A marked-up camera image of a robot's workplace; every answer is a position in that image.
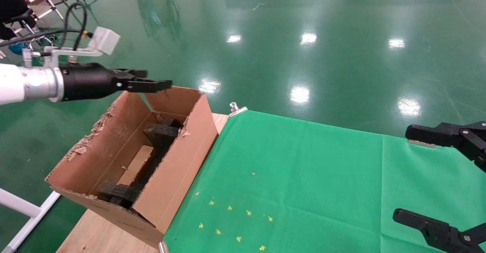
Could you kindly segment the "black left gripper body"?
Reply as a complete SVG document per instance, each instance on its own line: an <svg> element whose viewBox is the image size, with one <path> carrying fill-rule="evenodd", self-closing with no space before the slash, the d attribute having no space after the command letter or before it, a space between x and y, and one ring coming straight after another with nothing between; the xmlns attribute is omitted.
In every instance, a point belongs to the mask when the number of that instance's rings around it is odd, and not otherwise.
<svg viewBox="0 0 486 253"><path fill-rule="evenodd" d="M60 66L63 79L61 101L102 99L123 91L128 73L108 69L99 63L68 64Z"/></svg>

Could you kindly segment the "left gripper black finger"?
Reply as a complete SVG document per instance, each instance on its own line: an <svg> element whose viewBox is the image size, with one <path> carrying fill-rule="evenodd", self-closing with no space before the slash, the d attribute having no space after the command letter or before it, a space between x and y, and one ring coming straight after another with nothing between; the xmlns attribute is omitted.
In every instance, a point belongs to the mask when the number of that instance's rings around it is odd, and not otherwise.
<svg viewBox="0 0 486 253"><path fill-rule="evenodd" d="M112 72L121 80L145 79L148 76L148 71L142 69L112 69Z"/></svg>
<svg viewBox="0 0 486 253"><path fill-rule="evenodd" d="M133 93L157 93L172 87L172 80L128 79L116 82L120 90Z"/></svg>

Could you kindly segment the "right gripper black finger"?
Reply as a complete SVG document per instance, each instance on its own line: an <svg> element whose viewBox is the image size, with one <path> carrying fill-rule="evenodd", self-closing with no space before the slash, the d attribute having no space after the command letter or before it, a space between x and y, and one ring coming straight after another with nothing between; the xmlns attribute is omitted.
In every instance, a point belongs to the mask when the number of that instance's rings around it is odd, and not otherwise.
<svg viewBox="0 0 486 253"><path fill-rule="evenodd" d="M393 220L422 233L426 243L446 253L484 253L480 245L486 241L486 224L463 232L450 224L405 209L396 209Z"/></svg>
<svg viewBox="0 0 486 253"><path fill-rule="evenodd" d="M486 171L486 124L456 125L442 122L436 127L409 125L406 138L436 146L453 147L483 172Z"/></svg>

